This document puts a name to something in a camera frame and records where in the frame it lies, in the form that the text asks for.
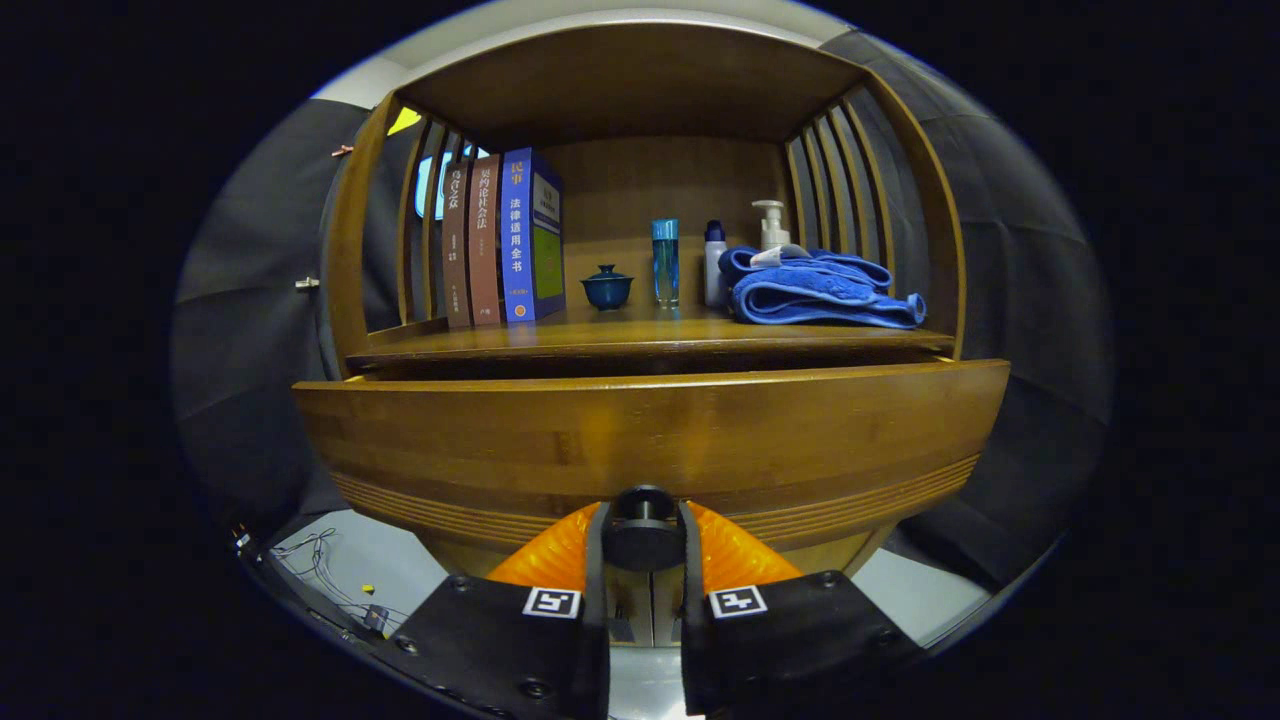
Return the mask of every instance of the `wooden shelf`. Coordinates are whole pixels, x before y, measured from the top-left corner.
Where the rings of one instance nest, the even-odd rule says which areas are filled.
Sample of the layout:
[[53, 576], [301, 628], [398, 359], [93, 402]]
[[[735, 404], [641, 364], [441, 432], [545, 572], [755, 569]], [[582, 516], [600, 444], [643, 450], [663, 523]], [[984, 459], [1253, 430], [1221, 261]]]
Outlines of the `wooden shelf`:
[[396, 94], [490, 152], [628, 136], [783, 142], [864, 74], [763, 35], [628, 23], [520, 40]]
[[751, 325], [701, 305], [628, 305], [608, 313], [571, 307], [536, 324], [397, 340], [348, 361], [353, 372], [383, 379], [630, 375], [919, 361], [950, 352], [952, 342], [929, 331]]

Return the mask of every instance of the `black curtain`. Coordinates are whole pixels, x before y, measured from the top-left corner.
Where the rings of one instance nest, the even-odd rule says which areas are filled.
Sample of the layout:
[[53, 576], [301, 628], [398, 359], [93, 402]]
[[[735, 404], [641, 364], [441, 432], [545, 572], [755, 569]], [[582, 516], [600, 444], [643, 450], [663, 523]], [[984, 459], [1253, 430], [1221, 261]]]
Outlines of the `black curtain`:
[[227, 181], [191, 245], [170, 345], [174, 414], [206, 492], [241, 514], [346, 507], [289, 387], [335, 379], [323, 295], [321, 217], [369, 111], [308, 100]]
[[[988, 589], [1012, 582], [1065, 530], [1102, 452], [1115, 357], [1101, 269], [1075, 213], [1034, 154], [989, 110], [906, 53], [859, 29], [822, 50], [870, 68], [919, 119], [947, 173], [965, 241], [964, 359], [1012, 364], [969, 483], [900, 524]], [[887, 132], [870, 123], [870, 133]], [[902, 206], [901, 184], [886, 183]], [[899, 252], [924, 275], [925, 252]]]

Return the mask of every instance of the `pump dispenser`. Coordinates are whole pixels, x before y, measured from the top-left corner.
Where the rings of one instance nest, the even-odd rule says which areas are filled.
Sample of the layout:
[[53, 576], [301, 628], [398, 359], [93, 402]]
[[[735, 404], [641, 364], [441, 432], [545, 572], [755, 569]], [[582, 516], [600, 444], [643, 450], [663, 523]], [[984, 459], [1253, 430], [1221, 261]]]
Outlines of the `pump dispenser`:
[[763, 208], [760, 218], [760, 251], [773, 250], [791, 243], [791, 233], [782, 229], [782, 205], [778, 200], [756, 200], [751, 208]]

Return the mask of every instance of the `book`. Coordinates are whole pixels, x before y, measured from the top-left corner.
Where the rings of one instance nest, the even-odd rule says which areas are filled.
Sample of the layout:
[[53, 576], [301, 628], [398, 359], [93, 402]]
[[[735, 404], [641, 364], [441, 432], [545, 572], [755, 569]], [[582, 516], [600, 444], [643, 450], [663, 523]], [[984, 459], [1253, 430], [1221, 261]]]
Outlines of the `book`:
[[532, 147], [502, 156], [498, 236], [508, 323], [564, 309], [563, 192], [559, 176]]
[[444, 306], [451, 328], [471, 325], [467, 296], [467, 184], [471, 163], [454, 160], [444, 168], [444, 219], [440, 220], [440, 256], [444, 260]]
[[500, 323], [498, 296], [498, 190], [500, 155], [489, 155], [471, 165], [471, 196], [467, 202], [467, 278], [471, 319], [476, 325]]

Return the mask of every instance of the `blue book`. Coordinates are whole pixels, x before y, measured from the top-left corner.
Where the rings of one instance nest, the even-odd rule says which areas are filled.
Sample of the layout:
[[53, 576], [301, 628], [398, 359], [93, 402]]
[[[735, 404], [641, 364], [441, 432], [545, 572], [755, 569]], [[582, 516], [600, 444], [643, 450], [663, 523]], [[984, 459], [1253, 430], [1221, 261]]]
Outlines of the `blue book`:
[[564, 309], [563, 192], [559, 176], [532, 147], [503, 154], [498, 237], [508, 323]]

